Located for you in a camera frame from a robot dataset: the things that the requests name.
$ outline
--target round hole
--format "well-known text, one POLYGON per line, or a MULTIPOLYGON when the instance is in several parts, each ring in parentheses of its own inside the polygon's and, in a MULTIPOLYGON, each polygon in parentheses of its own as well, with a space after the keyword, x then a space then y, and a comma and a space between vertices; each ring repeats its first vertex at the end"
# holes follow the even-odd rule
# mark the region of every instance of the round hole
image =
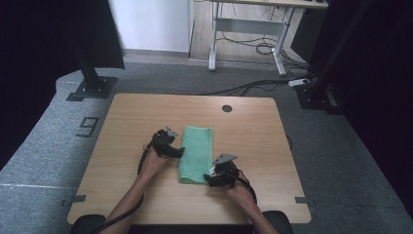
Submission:
POLYGON ((224 112, 229 113, 229 112, 232 111, 232 106, 231 106, 231 105, 223 105, 223 106, 222 106, 222 110, 223 110, 224 112))

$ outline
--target human hand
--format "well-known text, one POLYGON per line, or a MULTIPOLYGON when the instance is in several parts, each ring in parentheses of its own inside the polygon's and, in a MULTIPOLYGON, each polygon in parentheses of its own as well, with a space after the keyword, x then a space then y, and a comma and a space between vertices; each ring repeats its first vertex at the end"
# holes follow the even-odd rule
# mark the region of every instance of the human hand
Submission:
POLYGON ((154 176, 165 167, 168 161, 169 158, 159 157, 155 149, 153 147, 150 147, 148 148, 148 153, 146 155, 145 161, 143 162, 140 173, 142 175, 154 176))
MULTIPOLYGON (((240 173, 239 177, 245 181, 248 181, 243 173, 240 173)), ((246 186, 239 181, 235 181, 234 186, 226 185, 220 187, 234 202, 240 205, 243 209, 247 209, 250 206, 254 206, 254 200, 251 193, 246 186)))

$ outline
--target green towel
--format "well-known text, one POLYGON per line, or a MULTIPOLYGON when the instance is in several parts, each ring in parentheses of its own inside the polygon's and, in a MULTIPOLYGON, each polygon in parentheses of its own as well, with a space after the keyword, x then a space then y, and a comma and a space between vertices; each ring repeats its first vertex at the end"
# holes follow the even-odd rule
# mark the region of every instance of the green towel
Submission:
POLYGON ((212 166, 212 128, 185 127, 182 137, 185 151, 179 159, 179 182, 207 183, 212 166))

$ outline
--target metal frame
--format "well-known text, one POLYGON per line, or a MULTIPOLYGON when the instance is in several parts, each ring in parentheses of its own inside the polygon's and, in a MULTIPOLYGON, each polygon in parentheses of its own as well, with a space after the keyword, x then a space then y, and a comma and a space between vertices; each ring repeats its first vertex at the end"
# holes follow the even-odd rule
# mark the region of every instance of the metal frame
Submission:
POLYGON ((244 20, 244 19, 224 19, 218 16, 219 2, 212 3, 213 9, 213 22, 212 22, 212 43, 209 48, 209 71, 215 70, 216 62, 216 32, 228 31, 228 32, 240 32, 250 34, 265 34, 279 36, 279 43, 275 49, 273 49, 273 57, 276 62, 277 69, 280 76, 285 76, 285 69, 280 58, 280 51, 282 44, 285 40, 286 33, 291 23, 292 15, 294 14, 294 8, 289 7, 286 13, 284 22, 269 22, 269 21, 257 21, 257 20, 244 20))

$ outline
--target dark curtain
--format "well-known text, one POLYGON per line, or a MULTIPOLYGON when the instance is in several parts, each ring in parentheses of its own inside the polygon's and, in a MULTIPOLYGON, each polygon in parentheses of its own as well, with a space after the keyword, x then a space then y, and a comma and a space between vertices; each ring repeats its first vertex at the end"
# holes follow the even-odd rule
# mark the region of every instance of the dark curtain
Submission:
POLYGON ((125 67, 107 1, 2 1, 0 26, 3 168, 49 106, 56 80, 79 70, 73 45, 93 67, 125 67))

